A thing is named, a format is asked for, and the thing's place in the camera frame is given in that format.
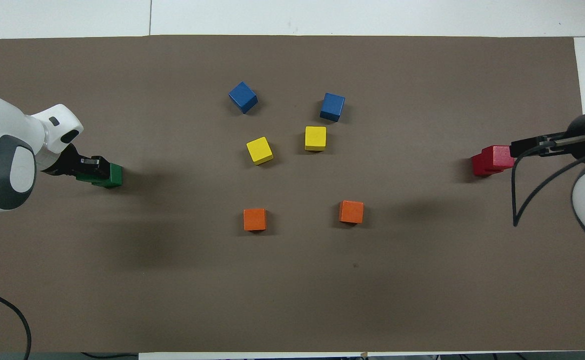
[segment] yellow cube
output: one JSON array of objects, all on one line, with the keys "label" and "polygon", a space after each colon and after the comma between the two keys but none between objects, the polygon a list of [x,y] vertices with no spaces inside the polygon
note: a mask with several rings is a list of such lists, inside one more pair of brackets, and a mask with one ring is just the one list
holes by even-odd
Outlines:
[{"label": "yellow cube", "polygon": [[307,151],[326,150],[326,127],[306,126],[306,138],[303,148]]},{"label": "yellow cube", "polygon": [[250,157],[256,166],[274,158],[273,151],[270,150],[268,140],[265,137],[254,139],[253,141],[247,143],[246,146],[248,148],[248,152],[250,153]]}]

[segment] brown table surface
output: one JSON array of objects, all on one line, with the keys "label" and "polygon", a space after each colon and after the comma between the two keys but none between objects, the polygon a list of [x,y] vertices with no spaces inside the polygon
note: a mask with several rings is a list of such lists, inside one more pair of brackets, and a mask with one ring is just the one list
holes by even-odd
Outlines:
[{"label": "brown table surface", "polygon": [[[576,172],[513,228],[510,171],[468,160],[581,114],[571,38],[0,39],[0,98],[66,105],[80,152],[125,167],[110,190],[41,174],[0,214],[0,295],[33,351],[585,349]],[[304,151],[308,125],[327,150]],[[521,198],[569,161],[523,161]],[[345,199],[364,223],[337,221]],[[245,232],[262,207],[268,230]],[[0,351],[24,342],[0,304]]]}]

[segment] orange cube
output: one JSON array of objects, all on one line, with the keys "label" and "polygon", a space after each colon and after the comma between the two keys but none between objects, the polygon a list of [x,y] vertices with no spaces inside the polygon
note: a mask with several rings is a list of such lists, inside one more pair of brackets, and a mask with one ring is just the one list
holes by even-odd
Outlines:
[{"label": "orange cube", "polygon": [[266,230],[266,209],[244,209],[244,230]]},{"label": "orange cube", "polygon": [[361,224],[364,221],[364,203],[344,200],[339,203],[339,221],[342,223]]}]

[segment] blue block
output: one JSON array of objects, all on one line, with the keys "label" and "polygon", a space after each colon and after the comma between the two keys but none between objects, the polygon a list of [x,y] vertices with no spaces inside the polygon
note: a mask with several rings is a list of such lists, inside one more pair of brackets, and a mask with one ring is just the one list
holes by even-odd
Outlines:
[{"label": "blue block", "polygon": [[246,114],[255,104],[257,104],[257,94],[246,85],[246,82],[240,82],[234,89],[232,89],[228,96],[235,105]]},{"label": "blue block", "polygon": [[327,92],[324,96],[324,103],[321,105],[319,117],[330,121],[339,121],[345,101],[345,97]]}]

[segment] black cable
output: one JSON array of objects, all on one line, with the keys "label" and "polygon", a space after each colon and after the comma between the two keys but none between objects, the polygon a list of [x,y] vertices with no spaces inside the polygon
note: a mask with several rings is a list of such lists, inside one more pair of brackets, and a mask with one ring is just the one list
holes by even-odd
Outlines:
[{"label": "black cable", "polygon": [[132,356],[133,358],[137,357],[136,353],[115,353],[114,355],[93,355],[91,353],[82,352],[85,356],[93,359],[114,359],[114,358],[126,358],[128,356]]},{"label": "black cable", "polygon": [[553,148],[554,146],[555,146],[555,142],[550,141],[550,143],[548,145],[539,145],[539,146],[535,146],[533,148],[529,148],[528,150],[521,153],[521,155],[519,155],[519,157],[517,157],[517,159],[514,161],[514,166],[512,166],[512,173],[510,174],[510,192],[512,195],[512,225],[513,226],[517,226],[517,224],[519,224],[519,219],[521,219],[522,214],[524,213],[524,210],[526,209],[526,207],[528,207],[528,204],[533,200],[533,198],[535,197],[535,195],[537,195],[537,193],[539,193],[546,185],[548,185],[548,183],[555,180],[555,178],[562,175],[563,173],[566,173],[566,171],[571,170],[572,168],[578,166],[579,164],[585,163],[585,156],[580,157],[579,159],[571,162],[570,164],[567,164],[566,166],[555,171],[555,173],[553,173],[552,175],[548,176],[546,178],[546,180],[542,181],[541,184],[537,185],[537,187],[535,187],[535,189],[528,195],[528,197],[523,201],[523,205],[521,205],[521,208],[518,211],[517,210],[517,198],[516,198],[516,193],[515,193],[515,170],[517,169],[517,164],[519,164],[519,162],[524,157],[527,157],[528,155],[535,153],[536,151],[539,151],[539,150],[542,150],[545,148]]},{"label": "black cable", "polygon": [[33,339],[30,335],[30,326],[28,326],[28,321],[26,321],[26,317],[21,312],[21,310],[19,310],[17,306],[14,306],[10,301],[0,296],[0,303],[9,307],[16,314],[16,316],[19,317],[19,320],[21,320],[23,324],[23,329],[25,330],[25,353],[23,354],[23,360],[28,360],[30,357],[30,345],[33,342]]}]

